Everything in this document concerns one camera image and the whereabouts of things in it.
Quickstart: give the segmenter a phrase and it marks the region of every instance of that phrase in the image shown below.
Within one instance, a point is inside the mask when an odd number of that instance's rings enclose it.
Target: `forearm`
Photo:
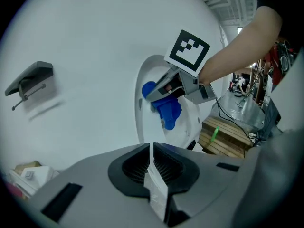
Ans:
[[[199,79],[203,84],[208,85],[214,80],[249,66],[270,50],[280,32],[282,21],[275,14],[274,18],[268,18],[273,23],[262,24],[269,12],[268,9],[261,10],[257,18],[244,27],[227,47],[206,62],[199,73]]]

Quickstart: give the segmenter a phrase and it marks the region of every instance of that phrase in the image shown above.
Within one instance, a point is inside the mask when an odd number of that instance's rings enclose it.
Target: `wooden crate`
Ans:
[[[202,123],[203,128],[199,137],[199,144],[203,147],[203,151],[217,155],[244,158],[246,152],[252,147],[252,142],[241,129],[232,124],[220,118],[209,116]],[[215,140],[210,142],[217,127],[218,134]]]

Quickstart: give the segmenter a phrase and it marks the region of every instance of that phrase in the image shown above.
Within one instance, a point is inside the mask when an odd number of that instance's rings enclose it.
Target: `black vent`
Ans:
[[[123,172],[131,180],[143,185],[149,164],[149,148],[145,148],[123,163]]]
[[[159,148],[154,148],[154,164],[166,185],[183,174],[183,164]]]

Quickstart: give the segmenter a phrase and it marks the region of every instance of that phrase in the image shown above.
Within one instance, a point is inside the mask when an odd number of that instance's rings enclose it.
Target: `white wall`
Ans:
[[[202,0],[28,0],[0,47],[4,170],[32,160],[64,169],[137,144],[137,73],[147,57],[165,54],[179,26],[211,45],[206,59],[222,48],[218,21]],[[13,112],[19,96],[4,90],[39,60],[52,63],[55,75]],[[220,96],[222,79],[212,85]],[[201,106],[201,119],[211,106]]]

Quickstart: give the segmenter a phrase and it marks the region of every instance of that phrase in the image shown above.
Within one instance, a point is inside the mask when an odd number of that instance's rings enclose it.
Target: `white card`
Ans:
[[[210,45],[201,38],[181,29],[164,59],[196,77],[204,66],[202,61],[209,48]]]

